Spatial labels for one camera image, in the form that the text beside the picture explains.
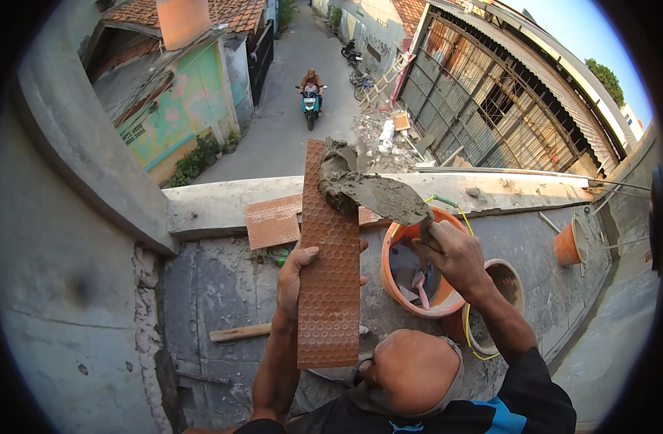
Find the tree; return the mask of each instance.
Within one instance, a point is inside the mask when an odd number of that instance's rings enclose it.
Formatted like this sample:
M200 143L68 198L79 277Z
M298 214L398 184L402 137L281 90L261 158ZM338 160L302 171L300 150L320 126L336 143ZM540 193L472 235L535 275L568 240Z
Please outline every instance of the tree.
M608 93L611 95L611 98L613 98L619 107L625 104L625 101L623 100L623 90L618 84L618 78L616 78L616 74L614 74L604 65L596 63L596 60L594 59L585 59L585 65L587 65L587 68L589 68L589 70L596 75L599 81L601 81L604 88L608 91Z

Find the window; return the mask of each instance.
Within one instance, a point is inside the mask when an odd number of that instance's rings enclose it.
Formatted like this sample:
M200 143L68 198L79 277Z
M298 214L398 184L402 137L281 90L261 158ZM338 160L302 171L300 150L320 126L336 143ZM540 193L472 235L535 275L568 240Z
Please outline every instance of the window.
M376 49L374 49L370 44L368 44L368 53L375 58L378 62L382 61L382 56L379 55Z
M126 143L129 146L132 142L134 142L136 139L141 137L142 134L144 134L145 132L146 130L144 130L144 126L139 124L135 126L134 129L132 129L128 133L124 133L122 139L124 140L124 143Z
M521 97L524 91L525 89L507 71L503 71L500 76L500 85L493 84L491 91L479 108L479 114L491 130L500 123L515 103L510 98L510 94Z

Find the cement mortar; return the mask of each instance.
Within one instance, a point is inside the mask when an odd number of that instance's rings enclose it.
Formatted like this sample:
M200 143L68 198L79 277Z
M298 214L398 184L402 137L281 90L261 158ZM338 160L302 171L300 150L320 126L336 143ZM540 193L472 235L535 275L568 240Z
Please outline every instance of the cement mortar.
M342 213L364 205L404 226L433 221L433 212L413 188L395 179L360 174L356 152L346 142L327 138L320 170L320 191Z

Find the wooden ladder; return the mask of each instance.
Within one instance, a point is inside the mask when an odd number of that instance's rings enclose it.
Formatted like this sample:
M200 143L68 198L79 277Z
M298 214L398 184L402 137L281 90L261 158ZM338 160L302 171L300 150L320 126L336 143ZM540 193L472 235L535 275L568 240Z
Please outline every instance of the wooden ladder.
M414 58L414 54L407 55L406 53L402 53L401 56L398 57L394 62L392 67L387 71L387 73L384 74L378 82L372 85L372 88L366 94L365 98L361 100L359 105L361 106L362 110L369 109L372 103L374 103L375 100L379 97L379 95L384 92L385 89L387 89L391 82L395 81L396 77L398 77L399 74L401 74L402 71L406 69L406 67Z

